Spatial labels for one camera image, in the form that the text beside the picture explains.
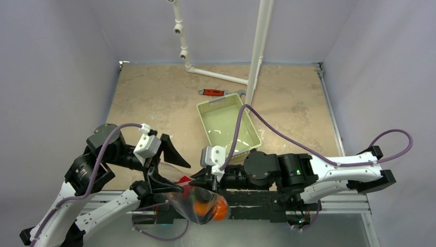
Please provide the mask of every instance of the white wall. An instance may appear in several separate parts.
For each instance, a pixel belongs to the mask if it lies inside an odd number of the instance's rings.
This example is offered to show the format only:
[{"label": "white wall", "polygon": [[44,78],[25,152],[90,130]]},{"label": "white wall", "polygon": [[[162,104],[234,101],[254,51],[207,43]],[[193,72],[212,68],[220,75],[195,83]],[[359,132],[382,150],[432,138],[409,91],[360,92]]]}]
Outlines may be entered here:
[{"label": "white wall", "polygon": [[[369,194],[382,246],[434,246],[436,221],[436,2],[360,0],[325,60],[326,84],[347,154],[380,132],[402,128],[412,150],[385,163],[397,183]],[[385,155],[406,146],[379,144]]]},{"label": "white wall", "polygon": [[[251,61],[259,0],[178,0],[192,61]],[[276,0],[265,62],[323,61],[357,0]],[[167,0],[92,0],[120,60],[181,63],[174,12]]]},{"label": "white wall", "polygon": [[0,2],[0,239],[22,246],[86,138],[118,73],[86,0]]}]

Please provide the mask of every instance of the light green tray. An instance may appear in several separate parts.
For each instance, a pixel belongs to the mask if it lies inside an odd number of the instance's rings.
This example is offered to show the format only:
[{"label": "light green tray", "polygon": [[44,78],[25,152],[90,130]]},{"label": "light green tray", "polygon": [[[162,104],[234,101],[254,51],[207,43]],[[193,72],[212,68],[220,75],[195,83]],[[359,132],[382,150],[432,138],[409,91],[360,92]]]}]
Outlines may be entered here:
[{"label": "light green tray", "polygon": [[[238,94],[229,94],[197,105],[210,145],[225,147],[226,157],[233,141],[236,119],[241,106],[242,101]],[[253,122],[245,110],[232,160],[239,161],[240,158],[245,158],[251,149],[258,148],[261,144]]]}]

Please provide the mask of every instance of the robotic arm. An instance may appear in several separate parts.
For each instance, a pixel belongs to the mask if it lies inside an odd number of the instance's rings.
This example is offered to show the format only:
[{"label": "robotic arm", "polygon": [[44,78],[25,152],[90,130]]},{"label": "robotic arm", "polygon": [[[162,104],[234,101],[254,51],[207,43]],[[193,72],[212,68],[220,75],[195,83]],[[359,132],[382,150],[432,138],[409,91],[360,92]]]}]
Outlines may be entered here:
[{"label": "robotic arm", "polygon": [[[136,146],[127,145],[121,132],[117,131],[109,140],[102,162],[95,168],[103,143],[116,127],[113,124],[101,125],[87,139],[84,153],[67,171],[59,195],[43,220],[20,233],[24,245],[83,246],[91,235],[117,217],[140,206],[165,202],[162,193],[184,191],[159,175],[158,165],[162,154],[163,159],[173,165],[187,168],[190,165],[175,150],[168,135],[157,138],[157,132],[147,125],[140,128],[142,137]],[[207,147],[202,152],[203,169],[191,176],[194,180],[190,185],[222,195],[231,208],[230,219],[264,219],[302,226],[301,218],[290,211],[317,210],[320,206],[318,200],[340,191],[354,189],[368,193],[395,183],[392,172],[382,170],[376,162],[382,156],[380,148],[372,146],[355,156],[328,158],[337,164],[373,162],[367,166],[341,167],[309,154],[276,155],[252,150],[243,164],[228,165],[221,170],[225,149]],[[95,193],[115,177],[106,163],[141,171],[144,180],[134,182],[119,197],[93,212],[79,215]],[[89,196],[59,205],[65,198],[85,194],[94,169],[98,172]],[[270,190],[273,184],[276,184],[277,191]],[[168,224],[182,218],[173,206],[163,206],[159,208],[156,223]],[[304,221],[303,225],[306,224],[310,224],[310,219]]]}]

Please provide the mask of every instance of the coiled purple cable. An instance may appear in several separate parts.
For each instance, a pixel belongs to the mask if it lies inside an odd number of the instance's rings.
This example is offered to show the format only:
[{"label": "coiled purple cable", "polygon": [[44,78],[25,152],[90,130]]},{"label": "coiled purple cable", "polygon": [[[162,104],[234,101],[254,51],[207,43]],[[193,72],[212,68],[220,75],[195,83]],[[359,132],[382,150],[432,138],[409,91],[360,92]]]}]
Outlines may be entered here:
[{"label": "coiled purple cable", "polygon": [[[146,209],[149,209],[149,208],[152,208],[152,207],[157,207],[157,206],[161,206],[161,205],[169,205],[169,204],[170,204],[170,203],[166,203],[166,202],[164,202],[164,203],[157,203],[157,204],[154,204],[154,205],[151,205],[151,206],[138,208],[138,209],[135,210],[135,211],[143,211],[143,210],[146,210]],[[169,241],[175,241],[175,240],[177,240],[177,239],[183,237],[183,235],[188,231],[189,220],[186,219],[186,227],[185,227],[185,229],[183,230],[183,232],[182,232],[180,235],[178,235],[177,237],[174,237],[174,238],[161,238],[161,237],[157,237],[157,236],[154,236],[154,235],[151,235],[151,234],[149,234],[149,233],[144,232],[143,230],[139,229],[139,228],[135,225],[135,222],[133,221],[133,216],[132,216],[132,225],[133,225],[133,229],[135,229],[135,230],[136,230],[137,232],[139,232],[139,233],[142,233],[142,234],[144,234],[144,235],[146,235],[146,236],[149,236],[149,237],[151,237],[151,238],[154,238],[154,239],[156,239],[156,240],[167,241],[167,242],[169,242]]]},{"label": "coiled purple cable", "polygon": [[[232,158],[232,156],[233,156],[234,149],[236,148],[236,143],[237,143],[237,139],[238,139],[239,128],[240,128],[240,126],[241,126],[242,114],[244,113],[244,109],[245,109],[245,108],[250,109],[250,110],[253,112],[253,114],[255,114],[255,116],[256,116],[256,117],[257,117],[257,118],[258,118],[258,119],[259,119],[263,124],[265,124],[265,125],[266,125],[270,130],[272,130],[274,133],[276,133],[276,134],[277,134],[278,136],[280,136],[281,138],[283,138],[283,139],[285,139],[285,140],[287,140],[287,141],[293,143],[294,145],[297,145],[298,147],[300,147],[300,148],[306,150],[307,152],[309,152],[309,153],[311,153],[311,154],[317,156],[318,158],[320,158],[321,160],[325,161],[326,163],[328,163],[328,164],[330,164],[330,165],[332,165],[332,166],[337,166],[337,165],[338,165],[336,162],[333,162],[333,161],[329,160],[328,158],[324,157],[323,155],[321,155],[321,154],[318,153],[317,151],[315,151],[315,150],[313,150],[313,149],[311,149],[311,148],[309,148],[309,147],[306,147],[305,145],[303,145],[303,144],[301,144],[301,143],[299,143],[299,142],[297,142],[297,141],[295,141],[295,140],[293,140],[293,139],[291,139],[291,138],[285,136],[284,134],[280,133],[278,130],[274,129],[274,127],[272,127],[270,124],[268,124],[268,123],[267,123],[267,122],[266,122],[266,121],[261,117],[261,115],[259,115],[259,113],[257,113],[257,112],[256,112],[256,111],[255,111],[251,106],[249,106],[249,105],[247,105],[247,104],[244,104],[244,105],[241,107],[241,109],[239,110],[238,118],[237,118],[237,121],[236,121],[236,127],[235,127],[235,131],[234,131],[234,136],[233,136],[233,141],[232,141],[232,145],[231,145],[231,147],[230,147],[230,151],[229,151],[229,156],[227,156],[227,158],[226,158],[226,162],[225,162],[224,165],[220,168],[220,170],[224,170],[224,169],[227,167],[227,165],[230,163],[230,160],[231,160],[231,158]],[[404,130],[400,130],[400,129],[392,129],[392,130],[388,130],[388,131],[383,132],[382,134],[378,135],[378,136],[377,136],[377,137],[376,137],[376,138],[371,142],[370,146],[372,146],[372,145],[373,145],[373,144],[374,144],[378,139],[380,139],[382,136],[384,136],[384,135],[386,135],[386,134],[388,134],[388,133],[391,133],[391,132],[400,132],[400,133],[405,134],[405,135],[407,136],[407,138],[409,139],[409,145],[407,145],[407,147],[406,147],[403,151],[401,151],[401,152],[399,152],[399,153],[397,153],[397,154],[395,154],[395,155],[393,155],[393,156],[390,156],[390,157],[387,157],[387,158],[382,158],[382,159],[380,159],[379,161],[377,161],[377,163],[383,163],[383,162],[391,161],[391,160],[393,160],[393,159],[395,159],[395,158],[398,158],[398,157],[404,155],[405,153],[407,153],[407,152],[412,148],[412,146],[413,146],[413,138],[412,138],[412,136],[411,136],[408,132],[406,132],[406,131],[404,131]],[[373,165],[373,162],[360,162],[360,163],[346,163],[346,164],[340,164],[340,166],[343,166],[343,167],[367,166],[367,165]]]},{"label": "coiled purple cable", "polygon": [[92,191],[92,189],[93,189],[93,185],[94,185],[95,179],[96,179],[96,177],[97,177],[98,168],[100,167],[101,160],[103,159],[104,152],[106,151],[106,148],[107,148],[107,146],[109,145],[109,142],[111,141],[112,137],[113,137],[113,136],[114,136],[114,135],[115,135],[119,130],[121,130],[121,129],[124,128],[124,127],[138,127],[138,128],[142,128],[142,125],[137,124],[137,123],[134,123],[134,124],[133,124],[133,123],[124,123],[124,124],[119,125],[119,126],[117,126],[116,128],[114,128],[114,130],[109,134],[109,136],[107,136],[106,140],[104,141],[103,145],[101,146],[101,149],[100,149],[100,152],[98,153],[98,156],[97,156],[97,159],[96,159],[96,162],[95,162],[95,165],[94,165],[94,169],[93,169],[93,172],[92,172],[91,177],[90,177],[90,180],[89,180],[88,188],[86,189],[85,194],[82,195],[82,196],[78,196],[78,197],[67,197],[67,198],[62,199],[61,201],[59,201],[59,202],[56,204],[55,208],[52,209],[52,210],[48,213],[47,217],[45,217],[45,219],[41,222],[41,225],[40,225],[40,227],[38,228],[38,231],[35,233],[34,240],[31,241],[31,243],[30,243],[30,247],[34,247],[34,246],[35,246],[35,244],[36,244],[36,242],[37,242],[37,240],[38,240],[38,238],[39,238],[39,236],[40,236],[42,230],[44,229],[45,225],[48,223],[48,221],[50,220],[50,218],[51,218],[51,217],[56,213],[56,211],[57,211],[57,210],[58,210],[58,209],[59,209],[63,204],[65,204],[65,203],[68,202],[68,201],[73,201],[73,200],[83,200],[83,199],[87,198],[87,197],[89,196],[89,194],[91,194],[91,191]]}]

